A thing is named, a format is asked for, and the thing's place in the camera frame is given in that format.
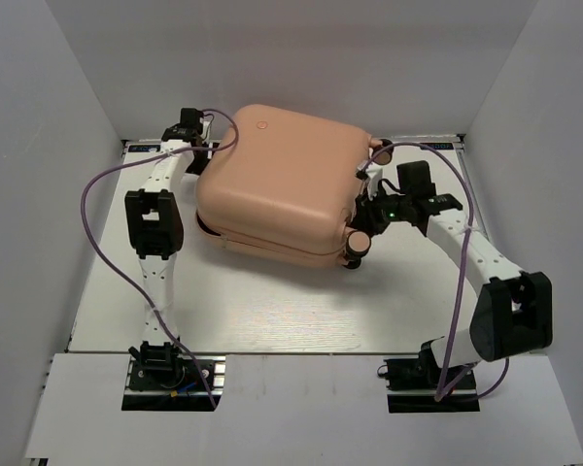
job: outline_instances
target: white panel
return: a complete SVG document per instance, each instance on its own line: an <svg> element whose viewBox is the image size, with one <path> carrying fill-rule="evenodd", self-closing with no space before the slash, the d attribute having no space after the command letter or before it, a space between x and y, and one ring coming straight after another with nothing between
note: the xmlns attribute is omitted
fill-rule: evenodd
<svg viewBox="0 0 583 466"><path fill-rule="evenodd" d="M537 3L466 141L497 244L553 282L549 355L583 444L583 1Z"/></svg>
<svg viewBox="0 0 583 466"><path fill-rule="evenodd" d="M264 103L374 134L464 132L534 0L49 0L122 138Z"/></svg>
<svg viewBox="0 0 583 466"><path fill-rule="evenodd" d="M59 354L28 457L50 466L583 462L545 356L512 360L479 413L389 414L379 356L230 356L214 413L122 412L129 356ZM475 370L480 388L502 363Z"/></svg>
<svg viewBox="0 0 583 466"><path fill-rule="evenodd" d="M445 156L458 165L453 150ZM128 153L125 161L150 154ZM441 193L463 200L451 170L429 151L397 148L385 176L396 183L396 164L426 159ZM153 166L121 172L101 247L138 280L129 244L124 196L138 189ZM175 270L175 319L183 341L199 352L416 352L444 335L451 321L458 268L409 224L393 224L374 238L358 270L309 269L220 250L194 221L196 177L175 193L184 223L184 247ZM461 325L470 322L476 297L467 283ZM143 299L95 259L76 317L70 350L126 351L140 345Z"/></svg>
<svg viewBox="0 0 583 466"><path fill-rule="evenodd" d="M0 466L18 464L69 337L91 256L80 191L119 154L45 2L0 0Z"/></svg>

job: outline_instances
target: black wheel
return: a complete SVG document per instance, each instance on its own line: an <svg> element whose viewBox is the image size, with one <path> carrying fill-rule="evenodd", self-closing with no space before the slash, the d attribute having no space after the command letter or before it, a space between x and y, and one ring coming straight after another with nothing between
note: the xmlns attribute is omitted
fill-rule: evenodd
<svg viewBox="0 0 583 466"><path fill-rule="evenodd" d="M352 259L348 261L348 263L345 264L344 267L349 270L356 270L360 267L360 264L361 264L360 259Z"/></svg>

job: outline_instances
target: suitcase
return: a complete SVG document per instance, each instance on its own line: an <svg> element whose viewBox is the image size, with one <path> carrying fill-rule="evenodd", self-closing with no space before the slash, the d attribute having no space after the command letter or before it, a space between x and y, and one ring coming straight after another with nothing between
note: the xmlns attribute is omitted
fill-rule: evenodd
<svg viewBox="0 0 583 466"><path fill-rule="evenodd" d="M238 143L196 185L196 222L215 246L303 266L356 268L371 246L350 228L371 136L349 124L250 105ZM233 140L229 128L221 144Z"/></svg>

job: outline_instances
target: white table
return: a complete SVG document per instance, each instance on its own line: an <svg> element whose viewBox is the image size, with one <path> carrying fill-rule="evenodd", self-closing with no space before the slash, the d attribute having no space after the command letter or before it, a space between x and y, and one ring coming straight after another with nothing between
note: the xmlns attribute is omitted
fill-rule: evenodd
<svg viewBox="0 0 583 466"><path fill-rule="evenodd" d="M444 151L459 166L453 150ZM150 154L128 153L125 162ZM398 148L385 176L396 182L396 163L426 159L440 193L461 201L454 175L431 152ZM138 189L152 166L120 173L101 248L131 277L140 277L127 236L123 197ZM448 329L457 267L416 228L393 224L376 237L360 269L316 270L211 247L194 222L196 177L175 193L185 227L175 271L175 310L183 341L202 353L416 352ZM476 298L464 291L461 325ZM70 351L126 351L141 342L141 296L98 258L80 303Z"/></svg>
<svg viewBox="0 0 583 466"><path fill-rule="evenodd" d="M370 355L236 355L214 413L122 412L127 354L58 354L28 458L49 466L564 466L583 463L546 356L519 356L479 413L389 414ZM480 389L502 367L475 370Z"/></svg>

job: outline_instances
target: gray wall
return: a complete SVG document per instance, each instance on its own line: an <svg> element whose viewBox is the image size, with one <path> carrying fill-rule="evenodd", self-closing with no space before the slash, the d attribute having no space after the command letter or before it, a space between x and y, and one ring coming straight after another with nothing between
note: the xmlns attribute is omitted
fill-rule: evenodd
<svg viewBox="0 0 583 466"><path fill-rule="evenodd" d="M466 144L495 241L553 280L549 354L583 446L583 0L539 0Z"/></svg>
<svg viewBox="0 0 583 466"><path fill-rule="evenodd" d="M119 154L45 2L0 0L0 466L19 464L69 337L90 257L80 191Z"/></svg>
<svg viewBox="0 0 583 466"><path fill-rule="evenodd" d="M265 103L374 134L470 126L535 0L48 0L122 138Z"/></svg>

